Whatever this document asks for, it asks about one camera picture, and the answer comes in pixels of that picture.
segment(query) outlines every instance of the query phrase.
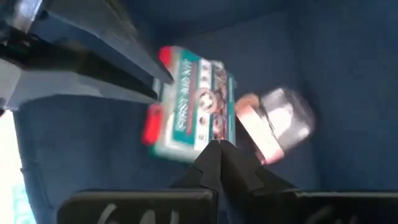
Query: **food image on box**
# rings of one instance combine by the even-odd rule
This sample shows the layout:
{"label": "food image on box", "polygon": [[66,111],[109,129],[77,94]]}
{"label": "food image on box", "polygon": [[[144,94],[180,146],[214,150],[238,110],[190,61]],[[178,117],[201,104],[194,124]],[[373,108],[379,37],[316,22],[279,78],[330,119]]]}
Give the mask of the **food image on box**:
{"label": "food image on box", "polygon": [[155,81],[164,110],[154,154],[193,162],[211,140],[235,142],[234,78],[219,62],[172,47],[173,85]]}

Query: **small glass jar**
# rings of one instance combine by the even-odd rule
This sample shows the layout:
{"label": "small glass jar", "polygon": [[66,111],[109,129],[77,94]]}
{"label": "small glass jar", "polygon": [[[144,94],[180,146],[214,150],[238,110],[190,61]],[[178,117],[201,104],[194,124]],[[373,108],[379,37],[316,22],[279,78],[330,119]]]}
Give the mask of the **small glass jar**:
{"label": "small glass jar", "polygon": [[256,146],[262,164],[285,156],[312,134],[315,117],[295,91],[278,88],[260,98],[250,94],[236,103],[236,116]]}

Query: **product label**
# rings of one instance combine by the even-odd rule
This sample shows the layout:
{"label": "product label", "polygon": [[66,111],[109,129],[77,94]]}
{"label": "product label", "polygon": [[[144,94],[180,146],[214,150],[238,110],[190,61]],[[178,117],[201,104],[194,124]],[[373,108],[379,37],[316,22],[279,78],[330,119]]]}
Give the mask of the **product label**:
{"label": "product label", "polygon": [[175,83],[162,88],[154,84],[162,101],[167,102],[164,106],[173,108],[166,117],[163,147],[202,151],[214,139],[234,144],[233,77],[219,63],[188,50],[177,52],[173,60]]}

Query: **blue fabric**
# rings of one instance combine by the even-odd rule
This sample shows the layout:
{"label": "blue fabric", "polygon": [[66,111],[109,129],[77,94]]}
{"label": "blue fabric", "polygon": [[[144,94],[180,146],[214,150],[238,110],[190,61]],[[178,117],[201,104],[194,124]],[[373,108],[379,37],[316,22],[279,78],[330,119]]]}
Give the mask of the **blue fabric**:
{"label": "blue fabric", "polygon": [[[155,42],[224,62],[238,81],[237,98],[281,85],[304,95],[318,118],[317,131],[270,170],[303,189],[398,188],[398,2],[224,3],[126,5],[141,26],[152,26],[146,36],[156,39],[150,33],[157,31]],[[96,51],[108,54],[106,48]],[[113,63],[134,71],[111,54]],[[39,223],[53,223],[57,207],[74,192],[162,188],[183,174],[185,164],[151,157],[140,143],[145,110],[134,103],[58,96],[16,112],[22,171]]]}
{"label": "blue fabric", "polygon": [[326,189],[398,189],[398,2],[310,1],[290,30]]}

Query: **blue fabric surface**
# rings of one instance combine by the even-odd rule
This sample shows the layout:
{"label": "blue fabric surface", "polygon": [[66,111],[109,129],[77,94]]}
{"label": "blue fabric surface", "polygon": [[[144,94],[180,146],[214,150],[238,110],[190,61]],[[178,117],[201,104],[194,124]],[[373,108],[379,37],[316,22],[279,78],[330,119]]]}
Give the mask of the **blue fabric surface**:
{"label": "blue fabric surface", "polygon": [[[398,2],[253,0],[210,11],[188,2],[178,12],[182,1],[154,9],[154,1],[127,5],[143,24],[153,24],[158,39],[224,62],[238,81],[237,98],[283,85],[315,110],[315,135],[270,170],[304,189],[398,188]],[[258,17],[264,12],[273,13]],[[16,112],[22,171],[39,223],[51,223],[74,192],[162,188],[183,174],[185,164],[155,159],[141,145],[145,110],[59,96]]]}
{"label": "blue fabric surface", "polygon": [[292,42],[317,116],[326,189],[398,189],[398,2],[310,1],[292,9]]}

